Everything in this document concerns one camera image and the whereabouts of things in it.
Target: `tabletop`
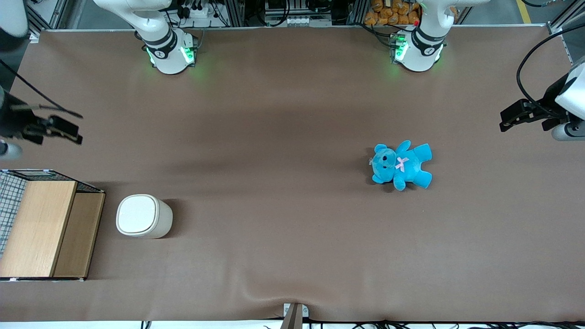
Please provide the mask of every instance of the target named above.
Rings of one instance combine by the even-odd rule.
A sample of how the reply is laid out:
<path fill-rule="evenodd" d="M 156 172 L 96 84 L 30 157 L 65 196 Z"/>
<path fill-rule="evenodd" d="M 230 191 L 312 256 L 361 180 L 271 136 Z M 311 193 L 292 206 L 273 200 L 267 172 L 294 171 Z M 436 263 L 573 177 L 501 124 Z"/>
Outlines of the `tabletop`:
<path fill-rule="evenodd" d="M 21 142 L 2 165 L 107 195 L 88 280 L 0 284 L 0 318 L 272 318 L 296 301 L 328 321 L 583 319 L 585 144 L 498 127 L 547 35 L 454 28 L 412 73 L 359 28 L 208 31 L 196 67 L 165 76 L 130 32 L 42 33 L 19 72 L 85 116 L 60 114 L 84 143 Z M 569 67 L 556 39 L 522 78 L 538 98 Z M 373 147 L 405 139 L 433 150 L 429 188 L 373 184 Z M 136 193 L 173 209 L 167 236 L 116 230 Z"/>

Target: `white container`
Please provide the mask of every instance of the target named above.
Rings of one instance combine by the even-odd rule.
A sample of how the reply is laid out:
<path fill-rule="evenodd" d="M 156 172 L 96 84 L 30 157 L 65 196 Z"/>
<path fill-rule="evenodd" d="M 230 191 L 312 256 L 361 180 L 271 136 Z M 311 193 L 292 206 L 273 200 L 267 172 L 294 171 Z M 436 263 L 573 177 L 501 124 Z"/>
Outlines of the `white container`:
<path fill-rule="evenodd" d="M 172 223 L 171 207 L 149 194 L 124 198 L 116 214 L 118 231 L 129 237 L 160 238 L 168 233 Z"/>

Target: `wooden box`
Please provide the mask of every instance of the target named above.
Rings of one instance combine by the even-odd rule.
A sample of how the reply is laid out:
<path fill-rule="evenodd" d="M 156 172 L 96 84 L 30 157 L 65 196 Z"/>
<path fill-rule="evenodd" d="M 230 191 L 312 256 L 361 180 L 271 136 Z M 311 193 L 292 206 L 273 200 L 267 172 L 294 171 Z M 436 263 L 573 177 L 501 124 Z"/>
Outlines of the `wooden box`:
<path fill-rule="evenodd" d="M 27 176 L 30 171 L 25 170 L 14 172 L 22 174 L 26 184 L 5 241 L 0 277 L 86 278 L 105 193 L 73 179 L 64 180 L 66 176 L 53 171 L 43 171 L 47 176 Z M 12 178 L 2 176 L 3 180 Z M 3 191 L 0 197 L 10 199 L 13 195 L 5 194 Z"/>

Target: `blue teddy bear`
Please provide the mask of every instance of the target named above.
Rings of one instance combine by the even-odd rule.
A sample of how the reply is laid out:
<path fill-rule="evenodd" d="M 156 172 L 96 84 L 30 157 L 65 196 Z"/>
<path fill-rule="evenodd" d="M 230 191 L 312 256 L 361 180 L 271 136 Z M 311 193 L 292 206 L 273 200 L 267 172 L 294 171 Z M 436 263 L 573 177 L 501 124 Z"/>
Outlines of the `blue teddy bear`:
<path fill-rule="evenodd" d="M 421 164 L 433 158 L 431 147 L 424 144 L 408 150 L 409 147 L 410 140 L 403 141 L 396 152 L 384 144 L 376 145 L 376 155 L 371 160 L 372 179 L 378 184 L 393 180 L 398 191 L 404 190 L 408 181 L 424 189 L 429 187 L 433 175 L 423 171 Z"/>

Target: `pink bow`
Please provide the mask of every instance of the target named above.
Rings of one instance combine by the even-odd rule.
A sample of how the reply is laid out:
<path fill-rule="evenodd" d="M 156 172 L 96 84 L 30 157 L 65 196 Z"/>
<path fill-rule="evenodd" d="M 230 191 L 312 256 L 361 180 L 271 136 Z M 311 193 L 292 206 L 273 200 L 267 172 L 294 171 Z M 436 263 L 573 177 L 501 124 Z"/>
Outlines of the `pink bow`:
<path fill-rule="evenodd" d="M 406 161 L 408 161 L 408 158 L 405 157 L 404 159 L 399 157 L 396 160 L 398 160 L 398 162 L 400 162 L 399 164 L 396 165 L 396 169 L 400 169 L 401 172 L 404 172 L 404 163 Z"/>

